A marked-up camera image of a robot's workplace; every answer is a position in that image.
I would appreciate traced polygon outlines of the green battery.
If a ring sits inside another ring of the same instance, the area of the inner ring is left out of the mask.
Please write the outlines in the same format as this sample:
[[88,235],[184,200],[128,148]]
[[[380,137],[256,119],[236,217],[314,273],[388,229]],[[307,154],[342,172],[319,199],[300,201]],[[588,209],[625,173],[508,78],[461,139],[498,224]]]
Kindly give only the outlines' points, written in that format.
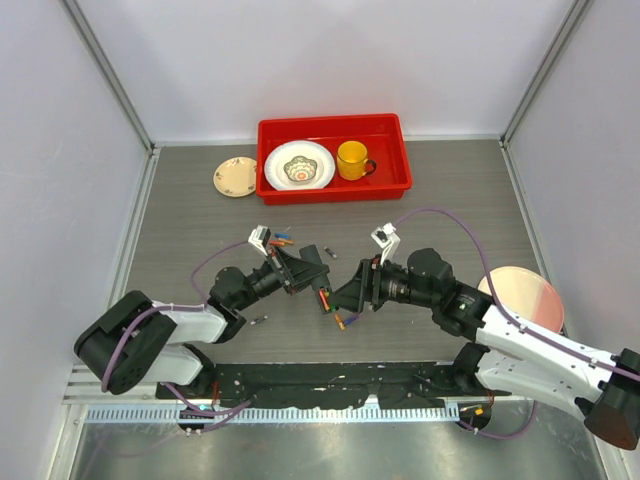
[[331,289],[326,288],[325,289],[325,298],[326,298],[326,302],[328,304],[329,310],[330,311],[335,311],[335,306],[332,303],[331,294],[332,294]]

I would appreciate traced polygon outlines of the red orange battery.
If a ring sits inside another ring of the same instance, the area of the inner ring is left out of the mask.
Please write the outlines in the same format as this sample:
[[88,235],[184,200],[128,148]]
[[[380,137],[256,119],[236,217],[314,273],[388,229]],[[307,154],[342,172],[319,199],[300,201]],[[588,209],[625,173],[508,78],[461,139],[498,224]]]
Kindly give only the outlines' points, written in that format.
[[328,293],[324,289],[319,290],[320,302],[326,312],[331,312],[332,307],[328,301]]

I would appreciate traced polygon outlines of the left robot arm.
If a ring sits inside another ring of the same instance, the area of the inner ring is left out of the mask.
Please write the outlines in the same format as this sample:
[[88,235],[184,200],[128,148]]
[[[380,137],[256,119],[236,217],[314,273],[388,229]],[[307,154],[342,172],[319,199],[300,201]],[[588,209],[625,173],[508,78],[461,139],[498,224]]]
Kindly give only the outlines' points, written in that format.
[[297,256],[271,247],[248,274],[237,267],[221,269],[198,305],[153,301],[140,290],[126,293],[80,334],[73,352],[104,393],[122,395],[140,383],[155,383],[162,392],[175,389],[200,399],[212,392],[216,372],[197,343],[230,341],[246,323],[242,311],[278,290],[328,292],[328,274],[313,245]]

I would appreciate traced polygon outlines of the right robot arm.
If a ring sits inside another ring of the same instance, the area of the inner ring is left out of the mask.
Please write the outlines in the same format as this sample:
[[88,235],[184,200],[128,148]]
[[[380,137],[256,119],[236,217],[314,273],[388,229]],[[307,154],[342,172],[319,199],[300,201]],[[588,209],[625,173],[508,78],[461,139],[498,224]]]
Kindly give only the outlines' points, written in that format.
[[639,444],[639,355],[599,350],[508,311],[490,295],[455,279],[433,249],[406,266],[375,256],[331,293],[331,305],[354,313],[385,302],[425,307],[444,332],[467,339],[451,380],[465,395],[481,388],[552,406],[596,437],[625,450]]

